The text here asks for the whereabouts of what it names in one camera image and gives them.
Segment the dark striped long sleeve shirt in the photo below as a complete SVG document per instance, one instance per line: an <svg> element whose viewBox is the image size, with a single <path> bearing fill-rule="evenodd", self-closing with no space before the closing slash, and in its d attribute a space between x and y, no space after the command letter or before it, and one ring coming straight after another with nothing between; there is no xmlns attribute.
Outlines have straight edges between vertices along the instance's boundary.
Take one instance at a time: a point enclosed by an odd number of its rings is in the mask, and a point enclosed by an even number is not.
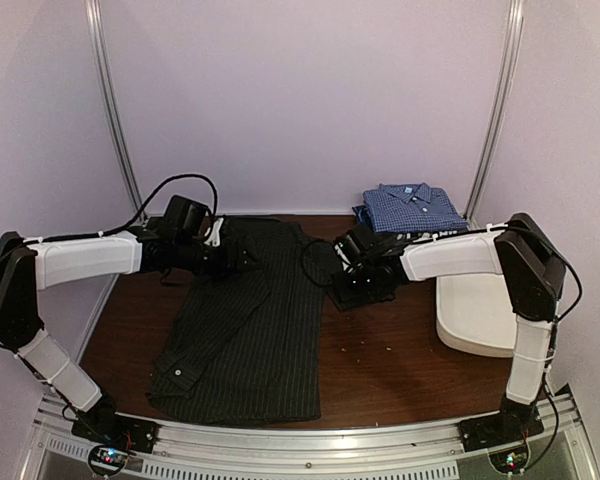
<svg viewBox="0 0 600 480"><path fill-rule="evenodd" d="M316 420L324 287L339 259L296 222L239 217L229 230L260 268L194 280L155 360L148 402L204 425Z"/></svg>

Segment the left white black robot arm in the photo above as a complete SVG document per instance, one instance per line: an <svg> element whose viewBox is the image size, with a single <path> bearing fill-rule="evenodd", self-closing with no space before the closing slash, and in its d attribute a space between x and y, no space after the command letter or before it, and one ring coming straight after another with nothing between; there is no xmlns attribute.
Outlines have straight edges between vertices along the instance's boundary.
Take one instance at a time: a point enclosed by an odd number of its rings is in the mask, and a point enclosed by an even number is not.
<svg viewBox="0 0 600 480"><path fill-rule="evenodd" d="M175 195L165 212L116 232L64 238L0 236L0 348L11 352L54 390L103 444L124 433L113 400L76 359L95 319L96 297L120 276L183 270L203 277L255 269L246 239L226 218Z"/></svg>

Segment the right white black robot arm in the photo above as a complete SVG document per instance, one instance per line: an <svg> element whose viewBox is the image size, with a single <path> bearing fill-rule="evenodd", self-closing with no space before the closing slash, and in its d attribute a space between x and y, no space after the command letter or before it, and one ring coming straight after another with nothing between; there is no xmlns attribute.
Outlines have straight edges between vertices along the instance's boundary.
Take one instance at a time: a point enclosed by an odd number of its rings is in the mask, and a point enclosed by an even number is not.
<svg viewBox="0 0 600 480"><path fill-rule="evenodd" d="M529 215L442 235L357 225L336 239L334 250L341 269L328 293L341 310L388 302L402 285L434 281L440 340L512 361L493 433L510 442L530 426L555 355L567 265Z"/></svg>

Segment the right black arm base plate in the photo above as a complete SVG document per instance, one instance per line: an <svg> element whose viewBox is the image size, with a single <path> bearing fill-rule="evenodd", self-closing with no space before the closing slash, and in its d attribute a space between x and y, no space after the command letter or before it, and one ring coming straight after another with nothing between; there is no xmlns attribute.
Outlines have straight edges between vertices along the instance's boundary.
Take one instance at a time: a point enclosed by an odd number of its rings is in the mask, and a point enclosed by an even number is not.
<svg viewBox="0 0 600 480"><path fill-rule="evenodd" d="M520 443L529 436L543 433L544 426L536 414L523 423L515 415L498 412L462 420L458 430L464 451L471 452Z"/></svg>

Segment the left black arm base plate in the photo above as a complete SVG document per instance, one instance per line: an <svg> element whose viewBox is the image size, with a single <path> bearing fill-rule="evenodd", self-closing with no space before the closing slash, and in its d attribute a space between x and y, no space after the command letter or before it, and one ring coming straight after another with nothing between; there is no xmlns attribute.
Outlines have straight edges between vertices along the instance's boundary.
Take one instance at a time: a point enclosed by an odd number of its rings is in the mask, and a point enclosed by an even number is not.
<svg viewBox="0 0 600 480"><path fill-rule="evenodd" d="M118 450L150 454L157 440L158 424L154 421L116 414L112 429L87 426L82 420L75 420L71 428L74 436L99 444L115 447Z"/></svg>

